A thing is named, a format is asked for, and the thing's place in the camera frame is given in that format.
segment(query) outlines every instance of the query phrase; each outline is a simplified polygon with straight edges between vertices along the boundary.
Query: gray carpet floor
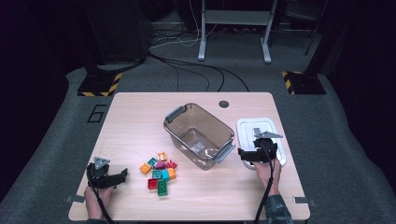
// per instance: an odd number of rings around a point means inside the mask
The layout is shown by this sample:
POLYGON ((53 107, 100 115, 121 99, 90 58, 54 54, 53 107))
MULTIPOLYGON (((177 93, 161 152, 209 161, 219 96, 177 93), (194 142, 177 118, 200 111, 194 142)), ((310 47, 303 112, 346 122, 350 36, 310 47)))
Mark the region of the gray carpet floor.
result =
MULTIPOLYGON (((247 33, 210 39, 204 62, 197 61, 199 42, 190 47, 167 44, 150 52, 232 71, 234 75, 224 73, 220 91, 246 91, 237 75, 250 91, 274 95, 305 195, 317 203, 310 207, 308 223, 396 223, 396 200, 389 183, 348 129, 343 107, 328 79, 319 75, 326 95, 289 95, 286 90, 281 72, 304 71, 320 38, 304 56, 306 36, 279 33, 270 48, 273 62, 266 64, 261 36, 247 33)), ((104 66, 119 67, 122 65, 104 66)), ((195 66, 186 69, 199 75, 182 70, 177 74, 171 66, 148 57, 123 73, 116 92, 219 90, 222 77, 217 71, 195 66)), ((98 123, 87 120, 96 105, 106 105, 98 107, 106 116, 113 98, 77 96, 85 75, 82 68, 67 75, 69 91, 64 103, 0 204, 0 223, 73 223, 68 219, 71 203, 64 199, 76 193, 105 118, 98 123)))

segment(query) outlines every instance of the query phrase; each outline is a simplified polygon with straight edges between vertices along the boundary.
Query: container handle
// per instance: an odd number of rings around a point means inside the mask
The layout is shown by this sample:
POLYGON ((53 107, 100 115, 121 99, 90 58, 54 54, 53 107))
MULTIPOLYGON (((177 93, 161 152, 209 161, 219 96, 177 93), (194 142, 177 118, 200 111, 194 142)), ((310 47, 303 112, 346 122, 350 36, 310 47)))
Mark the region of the container handle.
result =
POLYGON ((186 106, 179 106, 178 108, 176 108, 174 111, 172 111, 170 114, 168 114, 168 116, 165 117, 165 120, 168 123, 171 123, 175 118, 177 118, 177 116, 179 116, 181 113, 186 112, 187 108, 186 106))
POLYGON ((226 148, 224 148, 220 154, 215 158, 215 163, 220 163, 224 158, 233 150, 235 145, 230 144, 226 148))

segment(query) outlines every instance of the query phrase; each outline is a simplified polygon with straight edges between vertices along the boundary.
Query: hand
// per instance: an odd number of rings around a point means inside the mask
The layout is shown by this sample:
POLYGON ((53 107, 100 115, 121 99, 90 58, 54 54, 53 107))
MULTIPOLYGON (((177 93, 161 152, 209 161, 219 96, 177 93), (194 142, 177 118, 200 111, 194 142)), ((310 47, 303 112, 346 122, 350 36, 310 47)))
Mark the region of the hand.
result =
MULTIPOLYGON (((108 205, 110 204, 110 197, 113 189, 114 188, 112 187, 107 189, 99 189, 99 197, 102 199, 105 209, 107 209, 108 205)), ((99 206, 99 202, 97 201, 95 193, 93 192, 93 189, 91 187, 87 187, 85 189, 84 196, 85 205, 87 206, 88 211, 88 218, 105 219, 102 213, 102 209, 99 206)))
MULTIPOLYGON (((272 187, 271 187, 268 195, 280 194, 279 188, 278 188, 279 179, 280 179, 280 170, 281 170, 280 162, 277 159, 274 159, 270 162, 272 164, 274 164, 274 162, 275 162, 275 165, 274 165, 274 174, 273 174, 274 181, 273 181, 272 187)), ((268 180, 271 177, 270 163, 269 162, 261 163, 258 161, 253 161, 252 163, 256 167, 257 176, 259 177, 260 181, 264 185, 264 188, 267 188, 268 180)))

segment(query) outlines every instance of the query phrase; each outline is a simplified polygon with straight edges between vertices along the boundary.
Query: office chair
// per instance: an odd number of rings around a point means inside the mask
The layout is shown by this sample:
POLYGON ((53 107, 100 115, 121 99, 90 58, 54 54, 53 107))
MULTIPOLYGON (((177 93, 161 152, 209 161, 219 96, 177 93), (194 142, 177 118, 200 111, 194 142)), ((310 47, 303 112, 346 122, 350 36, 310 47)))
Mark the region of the office chair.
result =
POLYGON ((311 48, 312 42, 314 41, 315 34, 317 33, 317 29, 320 25, 320 21, 322 19, 323 13, 326 10, 326 6, 329 0, 323 0, 322 3, 317 1, 293 1, 286 0, 286 2, 281 6, 280 18, 278 18, 276 22, 276 26, 270 41, 270 46, 272 46, 276 30, 280 24, 282 18, 287 19, 289 21, 297 21, 302 24, 309 25, 314 27, 311 30, 311 40, 309 41, 308 48, 306 49, 305 55, 308 54, 309 49, 311 48))

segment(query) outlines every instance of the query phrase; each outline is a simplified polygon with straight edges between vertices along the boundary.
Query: toy brick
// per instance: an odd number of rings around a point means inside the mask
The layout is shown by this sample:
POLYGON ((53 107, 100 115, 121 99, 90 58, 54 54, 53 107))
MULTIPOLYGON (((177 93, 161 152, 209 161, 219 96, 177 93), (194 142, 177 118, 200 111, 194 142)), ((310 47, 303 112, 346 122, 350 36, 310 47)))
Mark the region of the toy brick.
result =
POLYGON ((166 181, 163 179, 158 180, 158 196, 168 195, 166 181))
POLYGON ((148 165, 147 163, 143 163, 143 165, 142 166, 140 166, 140 171, 143 173, 143 174, 148 174, 149 172, 150 172, 150 170, 151 170, 151 166, 150 165, 148 165))
POLYGON ((169 177, 168 170, 162 170, 161 177, 163 180, 169 181, 170 177, 169 177))
POLYGON ((148 180, 148 189, 158 188, 158 179, 152 178, 148 180))
POLYGON ((165 165, 166 168, 173 168, 173 169, 177 168, 177 163, 175 163, 173 160, 169 160, 165 165))
POLYGON ((155 160, 154 158, 151 158, 151 159, 147 162, 147 164, 148 164, 149 166, 151 166, 151 168, 154 168, 155 162, 157 162, 157 160, 155 160))
POLYGON ((176 173, 174 168, 168 168, 168 174, 170 179, 176 179, 176 173))
POLYGON ((159 161, 166 161, 166 160, 167 160, 167 158, 166 158, 166 153, 164 153, 164 152, 158 153, 158 154, 157 154, 157 159, 158 159, 159 161))
POLYGON ((154 164, 154 169, 163 170, 163 169, 166 169, 166 165, 162 161, 156 161, 154 164))
POLYGON ((152 178, 161 179, 162 173, 163 172, 161 170, 153 170, 152 178))

